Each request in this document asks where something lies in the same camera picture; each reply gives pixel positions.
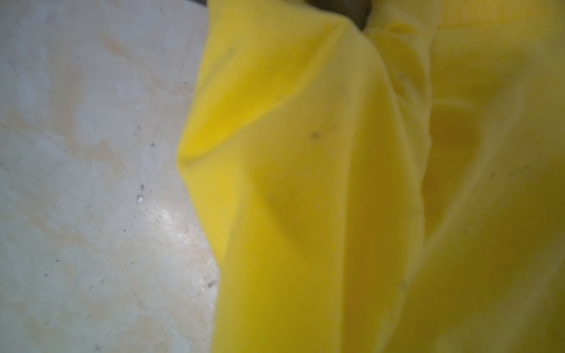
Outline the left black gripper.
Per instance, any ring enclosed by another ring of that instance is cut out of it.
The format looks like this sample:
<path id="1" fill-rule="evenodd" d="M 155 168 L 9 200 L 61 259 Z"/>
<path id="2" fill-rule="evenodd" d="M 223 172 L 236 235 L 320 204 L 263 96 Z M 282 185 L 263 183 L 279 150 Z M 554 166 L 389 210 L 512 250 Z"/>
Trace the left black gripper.
<path id="1" fill-rule="evenodd" d="M 320 10 L 349 18 L 359 29 L 364 29 L 372 10 L 371 0 L 307 0 Z"/>

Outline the yellow shorts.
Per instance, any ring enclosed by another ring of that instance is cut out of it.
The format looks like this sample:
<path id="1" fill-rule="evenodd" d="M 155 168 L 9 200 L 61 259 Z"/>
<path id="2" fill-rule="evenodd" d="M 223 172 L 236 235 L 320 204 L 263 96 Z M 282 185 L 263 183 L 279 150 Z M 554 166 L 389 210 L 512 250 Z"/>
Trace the yellow shorts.
<path id="1" fill-rule="evenodd" d="M 562 352 L 564 3 L 209 1 L 212 352 Z"/>

